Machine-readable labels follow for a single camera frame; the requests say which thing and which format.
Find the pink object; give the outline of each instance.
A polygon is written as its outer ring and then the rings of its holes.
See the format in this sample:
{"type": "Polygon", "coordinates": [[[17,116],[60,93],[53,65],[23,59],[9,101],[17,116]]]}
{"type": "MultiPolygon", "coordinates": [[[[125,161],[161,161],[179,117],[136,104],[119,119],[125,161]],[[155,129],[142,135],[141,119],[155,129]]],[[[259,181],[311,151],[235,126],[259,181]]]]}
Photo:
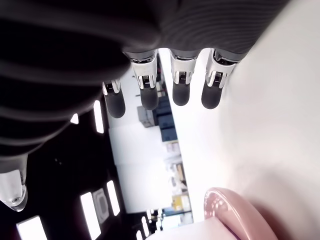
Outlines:
{"type": "Polygon", "coordinates": [[[229,189],[213,187],[206,192],[204,218],[213,216],[240,240],[278,240],[255,207],[229,189]]]}

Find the white wall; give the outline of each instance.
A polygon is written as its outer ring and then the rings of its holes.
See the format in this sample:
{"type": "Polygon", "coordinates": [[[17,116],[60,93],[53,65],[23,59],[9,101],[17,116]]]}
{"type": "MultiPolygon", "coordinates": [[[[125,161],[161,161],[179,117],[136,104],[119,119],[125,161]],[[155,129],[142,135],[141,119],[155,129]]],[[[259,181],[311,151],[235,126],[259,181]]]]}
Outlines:
{"type": "Polygon", "coordinates": [[[172,197],[164,160],[171,156],[158,126],[145,128],[139,121],[140,89],[130,69],[121,79],[126,106],[122,118],[108,115],[109,136],[127,213],[167,208],[172,197]]]}
{"type": "MultiPolygon", "coordinates": [[[[319,9],[316,0],[291,2],[236,67],[216,109],[201,104],[207,49],[189,103],[176,106],[170,95],[196,222],[206,190],[225,187],[254,203],[280,239],[319,239],[319,9]]],[[[168,50],[160,57],[171,94],[168,50]]]]}

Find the robotic hand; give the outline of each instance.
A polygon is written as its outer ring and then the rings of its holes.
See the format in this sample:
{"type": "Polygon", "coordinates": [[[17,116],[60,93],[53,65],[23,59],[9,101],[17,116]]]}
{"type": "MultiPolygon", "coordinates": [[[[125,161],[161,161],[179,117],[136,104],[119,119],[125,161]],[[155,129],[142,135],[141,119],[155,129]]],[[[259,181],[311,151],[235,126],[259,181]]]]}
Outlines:
{"type": "Polygon", "coordinates": [[[110,115],[125,114],[119,79],[130,65],[142,105],[155,109],[159,48],[170,49],[179,106],[200,51],[211,48],[201,101],[217,107],[235,66],[288,1],[2,0],[0,201],[24,209],[28,154],[92,109],[102,90],[110,115]]]}

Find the black rubber fingertip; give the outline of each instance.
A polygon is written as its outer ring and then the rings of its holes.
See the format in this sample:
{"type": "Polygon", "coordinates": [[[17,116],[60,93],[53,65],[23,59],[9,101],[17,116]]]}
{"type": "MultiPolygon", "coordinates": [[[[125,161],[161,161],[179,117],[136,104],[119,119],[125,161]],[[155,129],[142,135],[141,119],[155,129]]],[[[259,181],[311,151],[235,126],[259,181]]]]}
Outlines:
{"type": "Polygon", "coordinates": [[[157,88],[140,89],[142,106],[147,110],[154,110],[158,106],[157,88]]]}
{"type": "Polygon", "coordinates": [[[126,105],[122,89],[118,93],[108,92],[104,98],[108,112],[112,117],[119,119],[125,114],[126,105]]]}
{"type": "Polygon", "coordinates": [[[188,103],[190,98],[190,84],[176,84],[173,83],[172,98],[178,106],[184,106],[188,103]]]}
{"type": "Polygon", "coordinates": [[[216,108],[220,103],[221,93],[222,93],[222,89],[219,88],[218,86],[209,87],[207,83],[204,82],[202,96],[201,96],[202,105],[206,109],[216,108]]]}

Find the fluorescent light panel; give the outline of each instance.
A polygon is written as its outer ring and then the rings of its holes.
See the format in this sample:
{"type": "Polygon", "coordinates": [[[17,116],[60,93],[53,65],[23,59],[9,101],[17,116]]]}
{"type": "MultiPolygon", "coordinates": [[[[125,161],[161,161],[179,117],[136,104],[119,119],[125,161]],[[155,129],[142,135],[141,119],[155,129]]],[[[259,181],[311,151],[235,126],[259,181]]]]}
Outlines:
{"type": "Polygon", "coordinates": [[[96,100],[93,105],[95,127],[98,133],[104,133],[104,124],[102,122],[101,106],[100,101],[96,100]]]}
{"type": "Polygon", "coordinates": [[[106,184],[106,187],[108,188],[108,193],[110,197],[110,202],[113,210],[113,215],[117,216],[120,213],[120,207],[117,199],[116,189],[114,185],[114,181],[109,181],[106,184]]]}
{"type": "Polygon", "coordinates": [[[78,123],[79,123],[79,118],[78,118],[78,114],[77,114],[77,113],[73,114],[70,122],[71,122],[72,124],[78,124],[78,123]]]}
{"type": "Polygon", "coordinates": [[[148,228],[147,220],[145,216],[141,218],[141,222],[142,222],[142,227],[143,227],[145,237],[149,237],[149,228],[148,228]]]}
{"type": "Polygon", "coordinates": [[[146,211],[146,216],[148,217],[149,220],[151,219],[151,211],[150,211],[150,209],[148,209],[146,211]]]}
{"type": "Polygon", "coordinates": [[[39,216],[16,224],[21,240],[47,240],[39,216]]]}
{"type": "Polygon", "coordinates": [[[142,235],[140,230],[136,232],[136,240],[142,240],[142,235]]]}
{"type": "Polygon", "coordinates": [[[82,195],[80,199],[90,237],[92,240],[95,240],[101,234],[101,230],[91,192],[87,192],[86,194],[82,195]]]}

